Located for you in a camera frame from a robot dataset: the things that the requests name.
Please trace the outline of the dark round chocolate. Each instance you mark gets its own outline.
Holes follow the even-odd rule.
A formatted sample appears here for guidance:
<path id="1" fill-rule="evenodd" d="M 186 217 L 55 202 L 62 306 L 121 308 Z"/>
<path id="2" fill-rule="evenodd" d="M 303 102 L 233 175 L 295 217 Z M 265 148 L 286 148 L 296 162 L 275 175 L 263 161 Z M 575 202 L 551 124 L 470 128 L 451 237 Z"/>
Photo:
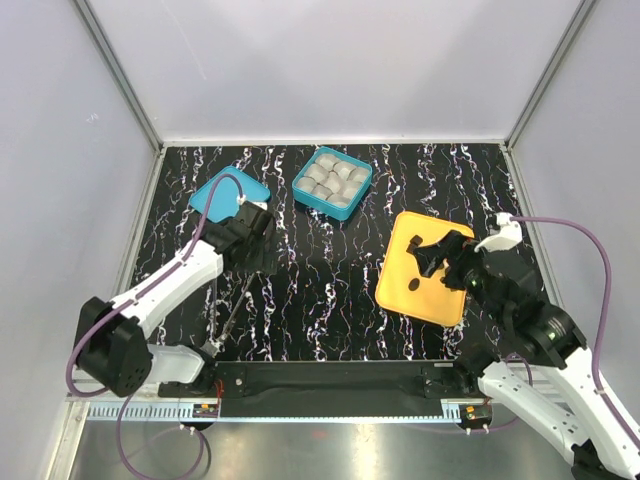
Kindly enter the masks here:
<path id="1" fill-rule="evenodd" d="M 420 280 L 418 278 L 413 278 L 408 285 L 410 291 L 416 291 L 420 286 Z"/>

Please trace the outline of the metal tongs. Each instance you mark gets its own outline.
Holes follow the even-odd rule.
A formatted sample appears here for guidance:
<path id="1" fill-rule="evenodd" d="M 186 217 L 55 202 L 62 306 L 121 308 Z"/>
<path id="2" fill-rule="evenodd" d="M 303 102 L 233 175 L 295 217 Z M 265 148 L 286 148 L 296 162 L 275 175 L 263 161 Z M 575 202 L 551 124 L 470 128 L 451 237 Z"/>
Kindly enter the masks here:
<path id="1" fill-rule="evenodd" d="M 230 337 L 231 331 L 236 323 L 239 311 L 244 303 L 244 300 L 246 299 L 247 294 L 249 293 L 250 287 L 254 279 L 256 278 L 256 276 L 257 276 L 256 273 L 252 273 L 248 277 L 245 285 L 241 290 L 241 296 L 236 302 L 236 304 L 234 305 L 230 313 L 229 319 L 224 324 L 220 335 L 216 337 L 213 341 L 207 341 L 203 345 L 204 352 L 211 358 L 215 358 L 219 353 L 221 353 L 224 350 L 224 345 L 227 339 Z"/>

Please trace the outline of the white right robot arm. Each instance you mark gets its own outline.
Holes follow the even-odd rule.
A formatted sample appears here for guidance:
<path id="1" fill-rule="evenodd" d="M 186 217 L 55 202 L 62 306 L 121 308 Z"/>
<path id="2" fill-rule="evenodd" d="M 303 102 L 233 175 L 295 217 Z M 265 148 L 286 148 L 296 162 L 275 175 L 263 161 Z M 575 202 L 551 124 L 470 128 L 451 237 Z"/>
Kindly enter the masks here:
<path id="1" fill-rule="evenodd" d="M 565 458 L 576 479 L 638 478 L 637 423 L 616 406 L 614 396 L 598 392 L 591 369 L 595 355 L 584 334 L 544 297 L 533 269 L 514 250 L 488 252 L 451 230 L 431 245 L 413 237 L 407 251 L 422 277 L 441 274 L 445 288 L 469 294 L 501 329 L 516 357 L 539 372 L 562 403 L 520 384 L 484 346 L 454 361 L 460 393 L 503 403 Z"/>

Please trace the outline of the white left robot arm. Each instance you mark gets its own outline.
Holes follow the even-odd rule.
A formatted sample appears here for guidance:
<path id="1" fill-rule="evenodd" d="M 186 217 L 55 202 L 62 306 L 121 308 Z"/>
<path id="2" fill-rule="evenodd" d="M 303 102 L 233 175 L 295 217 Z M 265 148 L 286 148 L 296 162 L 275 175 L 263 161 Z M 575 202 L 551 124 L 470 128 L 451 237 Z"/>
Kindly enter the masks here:
<path id="1" fill-rule="evenodd" d="M 172 311 L 222 274 L 267 271 L 274 231 L 274 216 L 262 202 L 246 201 L 231 217 L 205 221 L 171 261 L 140 284 L 108 301 L 85 302 L 74 364 L 121 398 L 157 383 L 208 394 L 216 382 L 211 353 L 188 345 L 151 345 L 148 339 Z"/>

